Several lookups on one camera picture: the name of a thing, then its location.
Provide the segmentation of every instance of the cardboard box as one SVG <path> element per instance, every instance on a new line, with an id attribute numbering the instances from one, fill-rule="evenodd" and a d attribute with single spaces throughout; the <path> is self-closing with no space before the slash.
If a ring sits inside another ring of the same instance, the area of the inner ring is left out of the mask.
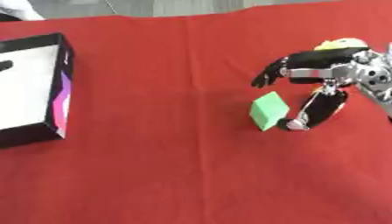
<path id="1" fill-rule="evenodd" d="M 74 50 L 54 33 L 0 42 L 0 148 L 65 138 Z"/>

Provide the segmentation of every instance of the cube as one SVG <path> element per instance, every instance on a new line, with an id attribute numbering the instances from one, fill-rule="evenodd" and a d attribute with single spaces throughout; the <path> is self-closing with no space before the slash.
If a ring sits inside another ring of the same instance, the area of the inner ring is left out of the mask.
<path id="1" fill-rule="evenodd" d="M 277 92 L 270 92 L 253 101 L 250 116 L 257 126 L 265 131 L 277 124 L 289 113 L 289 106 L 280 98 Z"/>

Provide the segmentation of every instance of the red fabric surface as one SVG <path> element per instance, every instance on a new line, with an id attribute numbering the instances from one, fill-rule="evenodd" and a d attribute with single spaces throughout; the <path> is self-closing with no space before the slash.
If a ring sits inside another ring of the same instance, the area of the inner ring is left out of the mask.
<path id="1" fill-rule="evenodd" d="M 0 38 L 63 32 L 77 52 L 68 139 L 0 151 L 4 224 L 392 223 L 392 127 L 353 93 L 308 132 L 248 116 L 276 90 L 267 63 L 325 39 L 392 41 L 389 0 L 257 7 L 171 18 L 0 24 Z"/>

